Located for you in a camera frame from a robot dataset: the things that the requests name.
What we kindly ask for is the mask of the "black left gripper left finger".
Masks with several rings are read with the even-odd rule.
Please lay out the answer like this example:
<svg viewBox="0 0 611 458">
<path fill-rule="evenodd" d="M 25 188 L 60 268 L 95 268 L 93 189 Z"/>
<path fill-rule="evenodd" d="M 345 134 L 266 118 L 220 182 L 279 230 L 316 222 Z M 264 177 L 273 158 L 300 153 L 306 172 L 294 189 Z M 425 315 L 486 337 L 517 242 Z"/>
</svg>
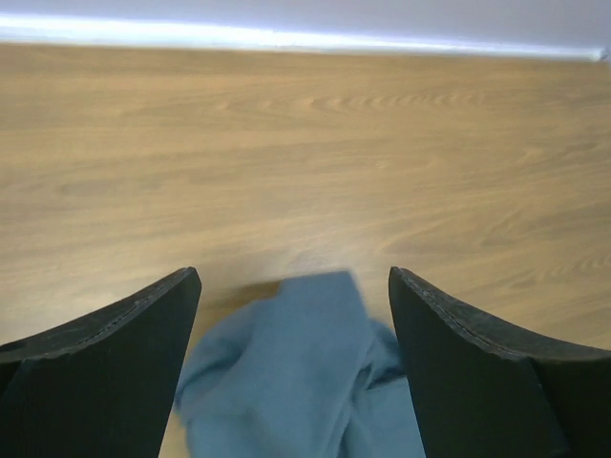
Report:
<svg viewBox="0 0 611 458">
<path fill-rule="evenodd" d="M 4 457 L 156 457 L 200 300 L 181 268 L 1 347 Z"/>
</svg>

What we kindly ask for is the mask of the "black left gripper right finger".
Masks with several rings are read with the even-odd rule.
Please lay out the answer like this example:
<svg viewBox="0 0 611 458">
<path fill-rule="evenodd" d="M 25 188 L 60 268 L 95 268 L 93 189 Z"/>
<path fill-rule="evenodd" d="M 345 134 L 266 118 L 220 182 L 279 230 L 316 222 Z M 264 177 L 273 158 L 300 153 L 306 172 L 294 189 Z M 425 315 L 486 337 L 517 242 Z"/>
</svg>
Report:
<svg viewBox="0 0 611 458">
<path fill-rule="evenodd" d="M 428 456 L 609 455 L 607 350 L 506 322 L 404 268 L 389 299 Z"/>
</svg>

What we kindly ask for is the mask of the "blue-grey t-shirt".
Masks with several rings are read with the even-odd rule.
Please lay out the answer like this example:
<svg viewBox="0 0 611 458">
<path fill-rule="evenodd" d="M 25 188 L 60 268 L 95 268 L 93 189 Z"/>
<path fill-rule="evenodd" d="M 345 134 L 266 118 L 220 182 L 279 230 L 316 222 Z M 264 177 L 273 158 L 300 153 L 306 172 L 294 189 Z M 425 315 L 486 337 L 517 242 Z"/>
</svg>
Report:
<svg viewBox="0 0 611 458">
<path fill-rule="evenodd" d="M 394 332 L 347 271 L 285 280 L 192 349 L 175 408 L 194 457 L 421 457 Z"/>
</svg>

